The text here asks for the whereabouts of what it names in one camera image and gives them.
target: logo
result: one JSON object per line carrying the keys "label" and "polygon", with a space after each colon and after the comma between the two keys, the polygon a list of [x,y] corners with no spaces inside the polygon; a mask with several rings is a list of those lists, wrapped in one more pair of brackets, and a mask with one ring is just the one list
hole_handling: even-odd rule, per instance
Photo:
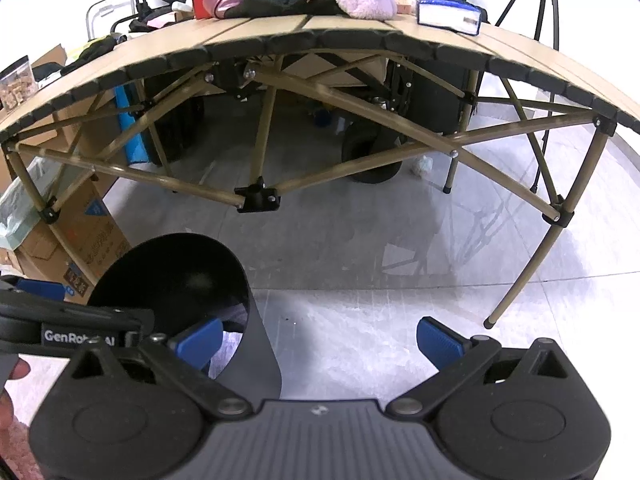
{"label": "logo", "polygon": [[42,325],[41,344],[43,346],[57,346],[60,348],[74,348],[92,337],[101,337],[109,346],[116,346],[117,332],[99,330],[84,330],[78,327]]}

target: tripod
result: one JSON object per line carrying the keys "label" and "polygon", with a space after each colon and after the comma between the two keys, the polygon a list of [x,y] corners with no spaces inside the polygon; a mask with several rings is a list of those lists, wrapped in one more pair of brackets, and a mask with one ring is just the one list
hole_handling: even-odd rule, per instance
{"label": "tripod", "polygon": [[[508,3],[507,7],[502,12],[502,15],[500,16],[498,21],[495,23],[496,27],[500,27],[504,19],[507,17],[507,14],[511,10],[511,7],[513,7],[515,3],[516,3],[516,0],[511,0]],[[559,38],[560,37],[560,27],[559,27],[560,19],[558,14],[558,0],[551,0],[551,4],[554,12],[554,50],[560,50],[560,38]],[[545,7],[546,7],[546,0],[540,0],[540,8],[538,9],[538,22],[536,23],[536,32],[533,35],[533,39],[536,41],[540,41],[540,34],[542,33],[542,23],[545,19]],[[555,100],[556,100],[556,95],[552,93],[550,95],[550,101],[554,102]],[[552,115],[552,112],[550,111],[548,113],[548,116],[551,117],[551,115]],[[542,137],[543,155],[546,153],[546,146],[548,144],[548,141],[549,141],[549,130],[547,130],[544,136]],[[531,186],[531,192],[536,193],[538,191],[539,180],[540,180],[540,166],[538,166],[536,179],[533,183],[533,186]]]}

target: black wheel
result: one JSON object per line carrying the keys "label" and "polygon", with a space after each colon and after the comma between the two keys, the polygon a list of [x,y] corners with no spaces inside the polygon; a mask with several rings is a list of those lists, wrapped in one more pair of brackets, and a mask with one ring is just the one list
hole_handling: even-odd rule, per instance
{"label": "black wheel", "polygon": [[[384,152],[396,147],[398,137],[383,134],[382,126],[370,121],[355,121],[344,131],[342,140],[342,161],[355,160],[373,153]],[[379,184],[396,176],[402,162],[394,162],[373,170],[351,175],[353,180],[365,184]]]}

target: jar lid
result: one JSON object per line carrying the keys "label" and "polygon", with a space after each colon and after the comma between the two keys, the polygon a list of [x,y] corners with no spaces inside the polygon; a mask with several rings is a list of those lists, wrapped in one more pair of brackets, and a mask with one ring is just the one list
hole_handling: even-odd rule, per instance
{"label": "jar lid", "polygon": [[16,68],[20,68],[22,65],[24,65],[25,63],[28,63],[28,62],[29,62],[29,56],[24,56],[24,57],[21,57],[18,61],[15,61],[15,62],[11,63],[11,65],[9,65],[7,68],[2,70],[2,72],[0,72],[0,79],[2,79],[3,77],[8,76]]}

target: blue triangle on box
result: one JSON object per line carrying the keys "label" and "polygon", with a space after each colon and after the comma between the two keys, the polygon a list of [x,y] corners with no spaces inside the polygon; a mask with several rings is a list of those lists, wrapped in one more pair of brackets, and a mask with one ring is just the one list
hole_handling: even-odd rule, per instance
{"label": "blue triangle on box", "polygon": [[84,214],[89,216],[107,216],[107,209],[101,200],[96,199],[89,204]]}

